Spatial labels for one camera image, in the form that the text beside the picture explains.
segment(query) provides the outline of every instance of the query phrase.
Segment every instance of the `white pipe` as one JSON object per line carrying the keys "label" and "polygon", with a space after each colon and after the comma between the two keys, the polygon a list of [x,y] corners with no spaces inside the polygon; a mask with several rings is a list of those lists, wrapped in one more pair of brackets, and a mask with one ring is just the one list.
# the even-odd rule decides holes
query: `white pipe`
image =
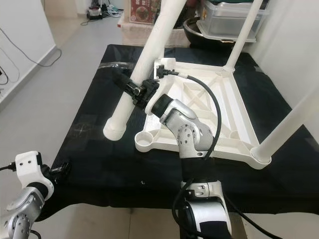
{"label": "white pipe", "polygon": [[259,146],[252,148],[254,158],[261,162],[269,162],[271,156],[316,111],[319,111],[319,85],[293,108]]}
{"label": "white pipe", "polygon": [[[162,50],[170,36],[177,18],[185,5],[186,0],[166,1],[163,11],[153,27],[153,30],[145,44],[145,47],[136,63],[131,79],[137,85],[146,80],[154,67],[154,61],[162,54]],[[112,115],[104,126],[103,134],[110,140],[122,138],[126,123],[134,109],[132,98],[123,93]]]}
{"label": "white pipe", "polygon": [[245,23],[243,27],[241,28],[241,31],[239,33],[238,39],[235,43],[235,46],[228,58],[228,61],[226,65],[224,66],[224,70],[228,72],[233,72],[235,70],[235,64],[238,60],[238,57],[244,47],[244,44],[246,42],[246,39],[249,35],[249,32],[251,30],[251,27],[254,24],[254,21],[256,19],[256,16],[258,14],[258,11],[260,9],[261,4],[263,3],[263,0],[254,0],[253,4],[251,5],[251,8],[249,10],[249,13],[247,15],[247,18],[245,20]]}

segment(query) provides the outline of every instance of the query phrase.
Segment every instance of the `table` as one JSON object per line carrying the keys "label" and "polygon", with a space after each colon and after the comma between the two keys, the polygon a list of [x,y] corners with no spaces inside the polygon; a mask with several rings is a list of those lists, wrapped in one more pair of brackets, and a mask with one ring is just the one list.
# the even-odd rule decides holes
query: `table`
{"label": "table", "polygon": [[[141,47],[109,45],[102,63],[135,63]],[[229,52],[169,48],[165,57],[177,61],[223,66]],[[271,79],[247,53],[236,64],[234,77],[251,123],[261,142],[291,108]],[[71,204],[127,208],[170,208],[181,182],[178,153],[138,152],[134,136],[144,125],[145,113],[134,109],[119,141],[102,129],[122,92],[112,82],[110,68],[97,71],[75,116],[52,168],[69,160],[68,178],[55,187],[39,221]],[[273,156],[272,163],[255,170],[237,161],[216,159],[223,191],[246,213],[319,213],[319,146],[302,126]]]}

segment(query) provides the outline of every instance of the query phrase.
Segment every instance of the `plastic container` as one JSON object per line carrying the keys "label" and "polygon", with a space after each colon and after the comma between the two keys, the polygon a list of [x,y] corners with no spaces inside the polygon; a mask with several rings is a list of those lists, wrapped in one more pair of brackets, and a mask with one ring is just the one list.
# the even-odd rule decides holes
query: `plastic container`
{"label": "plastic container", "polygon": [[[214,5],[206,1],[200,20],[197,21],[197,26],[205,38],[236,41],[250,6],[251,3],[220,3]],[[268,14],[268,10],[259,10],[246,42],[256,42],[256,34]]]}

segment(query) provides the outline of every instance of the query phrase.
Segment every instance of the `black bowl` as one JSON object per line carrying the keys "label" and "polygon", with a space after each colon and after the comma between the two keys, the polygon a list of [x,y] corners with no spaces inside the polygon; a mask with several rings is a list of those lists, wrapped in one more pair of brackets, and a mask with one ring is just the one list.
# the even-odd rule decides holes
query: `black bowl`
{"label": "black bowl", "polygon": [[201,49],[212,49],[212,50],[231,50],[235,42],[232,40],[213,40],[208,39],[201,34],[200,30],[197,27],[196,22],[199,20],[199,17],[193,17],[187,19],[183,23],[183,28],[187,39],[190,41],[190,46]]}

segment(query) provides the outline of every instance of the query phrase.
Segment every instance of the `clear plastic bin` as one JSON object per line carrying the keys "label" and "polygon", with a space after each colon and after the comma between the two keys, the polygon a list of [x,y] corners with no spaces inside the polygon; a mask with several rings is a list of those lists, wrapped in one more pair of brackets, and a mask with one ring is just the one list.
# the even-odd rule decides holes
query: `clear plastic bin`
{"label": "clear plastic bin", "polygon": [[[206,1],[200,20],[197,21],[197,26],[203,36],[208,39],[236,41],[250,6],[250,3],[220,3],[214,5]],[[268,10],[259,10],[246,42],[256,42],[256,34],[268,14]]]}

